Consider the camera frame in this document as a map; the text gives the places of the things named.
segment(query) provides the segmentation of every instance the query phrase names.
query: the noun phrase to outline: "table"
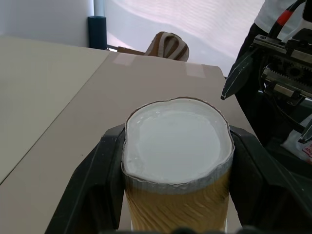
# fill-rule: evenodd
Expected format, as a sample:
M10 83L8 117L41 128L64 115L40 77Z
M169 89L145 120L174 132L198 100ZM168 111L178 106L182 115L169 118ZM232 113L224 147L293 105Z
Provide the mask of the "table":
M16 151L21 160L0 185L0 233L44 233L75 168L107 129L124 123L134 109L145 103L179 96L200 98L219 109L231 125L254 133L236 98L220 99L225 79L218 67L7 37L0 38L1 50L6 54L0 53L0 63L11 69L0 69L0 77L40 80L42 74L46 75L48 82L38 85L34 81L36 89L23 92L19 98L44 97L43 104L58 107L45 116L37 116L42 113L36 108L32 115L27 112L32 128L41 126L33 137L35 141ZM54 82L57 76L62 78ZM10 86L14 81L8 78L5 82ZM16 90L23 90L22 85L27 86L27 82L22 82L21 87L15 84L12 89L15 91L6 93L7 97L14 99ZM44 86L47 87L44 92L37 92ZM9 105L6 99L1 101L4 102L1 108ZM29 103L17 108L25 110L26 105ZM17 122L15 113L25 112L8 113L14 120L11 126ZM20 126L25 133L31 129L26 122ZM19 147L24 140L13 142L11 138L8 143ZM230 202L228 230L233 232L239 226ZM126 200L120 229L130 229Z

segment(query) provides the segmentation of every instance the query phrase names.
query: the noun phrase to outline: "person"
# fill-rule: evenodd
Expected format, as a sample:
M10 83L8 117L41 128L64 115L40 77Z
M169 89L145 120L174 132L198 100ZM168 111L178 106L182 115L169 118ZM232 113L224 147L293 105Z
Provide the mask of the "person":
M237 59L239 59L248 50L249 46L253 43L254 38L257 35L260 34L267 36L277 18L295 2L296 0L265 0L258 13L258 16L255 18L254 23L245 38L243 45L239 50ZM278 35L279 39L286 37L299 25L302 18L303 9L304 4L301 4L295 10Z

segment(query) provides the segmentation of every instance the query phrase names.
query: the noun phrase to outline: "masking tape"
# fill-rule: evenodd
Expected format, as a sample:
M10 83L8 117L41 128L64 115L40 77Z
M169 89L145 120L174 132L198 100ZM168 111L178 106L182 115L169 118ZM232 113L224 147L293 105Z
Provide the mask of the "masking tape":
M202 64L186 62L185 66L188 76L206 78Z
M119 53L113 63L130 66L135 58L136 55Z

